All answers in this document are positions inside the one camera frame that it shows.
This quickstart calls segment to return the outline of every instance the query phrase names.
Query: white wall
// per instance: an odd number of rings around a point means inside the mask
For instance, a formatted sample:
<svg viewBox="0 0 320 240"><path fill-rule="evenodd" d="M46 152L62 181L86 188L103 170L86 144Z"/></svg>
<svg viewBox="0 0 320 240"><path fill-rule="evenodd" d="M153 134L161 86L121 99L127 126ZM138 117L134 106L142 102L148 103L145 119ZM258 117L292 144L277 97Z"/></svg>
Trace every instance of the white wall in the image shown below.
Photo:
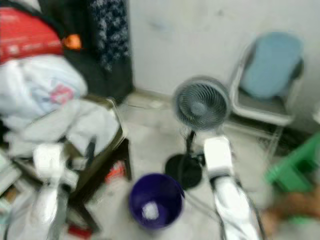
<svg viewBox="0 0 320 240"><path fill-rule="evenodd" d="M194 75L230 78L259 34L286 31L304 42L305 72L295 126L314 131L320 101L320 1L129 0L135 86L171 95Z"/></svg>

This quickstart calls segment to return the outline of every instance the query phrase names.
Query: blue chair cushion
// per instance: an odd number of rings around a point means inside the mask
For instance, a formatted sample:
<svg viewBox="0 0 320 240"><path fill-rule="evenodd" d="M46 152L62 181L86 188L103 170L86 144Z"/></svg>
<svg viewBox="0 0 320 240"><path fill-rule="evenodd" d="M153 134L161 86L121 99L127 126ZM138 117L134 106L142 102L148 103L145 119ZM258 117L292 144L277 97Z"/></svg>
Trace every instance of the blue chair cushion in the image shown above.
<svg viewBox="0 0 320 240"><path fill-rule="evenodd" d="M258 99L281 95L302 58L302 42L285 32L271 32L256 41L254 51L240 87Z"/></svg>

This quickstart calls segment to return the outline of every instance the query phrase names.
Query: electric fan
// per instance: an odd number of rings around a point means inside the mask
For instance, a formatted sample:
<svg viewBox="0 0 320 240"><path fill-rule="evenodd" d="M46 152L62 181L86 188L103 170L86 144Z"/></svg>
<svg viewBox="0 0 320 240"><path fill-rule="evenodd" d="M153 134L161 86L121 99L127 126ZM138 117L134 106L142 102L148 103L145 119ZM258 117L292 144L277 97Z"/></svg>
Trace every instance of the electric fan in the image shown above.
<svg viewBox="0 0 320 240"><path fill-rule="evenodd" d="M165 173L177 180L183 189L197 186L202 179L201 154L194 155L192 142L196 131L215 131L227 119L231 105L227 89L216 79L197 76L180 85L173 97L177 118L188 128L186 152L172 156Z"/></svg>

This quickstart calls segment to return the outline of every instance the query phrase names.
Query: green object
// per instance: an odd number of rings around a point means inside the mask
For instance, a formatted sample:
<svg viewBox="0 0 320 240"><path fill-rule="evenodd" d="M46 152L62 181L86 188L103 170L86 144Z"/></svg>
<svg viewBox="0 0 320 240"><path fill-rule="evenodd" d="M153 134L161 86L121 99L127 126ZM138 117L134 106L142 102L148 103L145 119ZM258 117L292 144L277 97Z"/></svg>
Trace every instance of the green object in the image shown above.
<svg viewBox="0 0 320 240"><path fill-rule="evenodd" d="M266 173L266 181L276 185L282 192L311 192L314 185L306 175L318 169L318 145L320 133L298 147ZM294 223L304 223L305 217L294 217Z"/></svg>

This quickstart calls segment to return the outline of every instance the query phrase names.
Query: fan grille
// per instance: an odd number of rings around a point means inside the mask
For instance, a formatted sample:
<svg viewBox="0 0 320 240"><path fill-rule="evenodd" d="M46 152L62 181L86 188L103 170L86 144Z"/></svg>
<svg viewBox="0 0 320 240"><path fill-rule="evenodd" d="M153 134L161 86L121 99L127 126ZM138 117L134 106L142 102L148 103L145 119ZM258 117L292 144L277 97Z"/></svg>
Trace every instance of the fan grille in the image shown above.
<svg viewBox="0 0 320 240"><path fill-rule="evenodd" d="M219 127L230 112L227 90L211 78L196 78L181 86L175 103L180 121L195 131Z"/></svg>

